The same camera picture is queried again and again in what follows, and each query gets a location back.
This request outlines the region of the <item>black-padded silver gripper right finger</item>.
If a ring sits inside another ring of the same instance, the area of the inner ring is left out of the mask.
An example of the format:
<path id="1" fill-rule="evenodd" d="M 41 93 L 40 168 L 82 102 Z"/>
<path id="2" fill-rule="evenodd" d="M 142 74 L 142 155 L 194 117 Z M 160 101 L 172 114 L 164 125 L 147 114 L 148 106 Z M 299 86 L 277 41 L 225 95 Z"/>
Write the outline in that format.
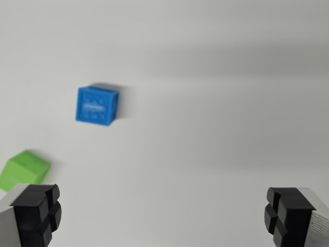
<path id="1" fill-rule="evenodd" d="M 264 211 L 278 247 L 328 246 L 328 206 L 309 188 L 270 187 Z"/>

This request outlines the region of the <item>black-padded silver gripper left finger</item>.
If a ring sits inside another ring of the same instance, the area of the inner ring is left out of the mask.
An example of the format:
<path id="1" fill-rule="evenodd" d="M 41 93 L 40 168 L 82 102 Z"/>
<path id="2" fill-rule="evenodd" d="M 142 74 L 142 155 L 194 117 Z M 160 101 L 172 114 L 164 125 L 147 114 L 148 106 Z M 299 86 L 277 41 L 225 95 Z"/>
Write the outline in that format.
<path id="1" fill-rule="evenodd" d="M 1 199 L 1 246 L 49 246 L 61 222 L 59 197 L 56 184 L 16 184 Z"/>

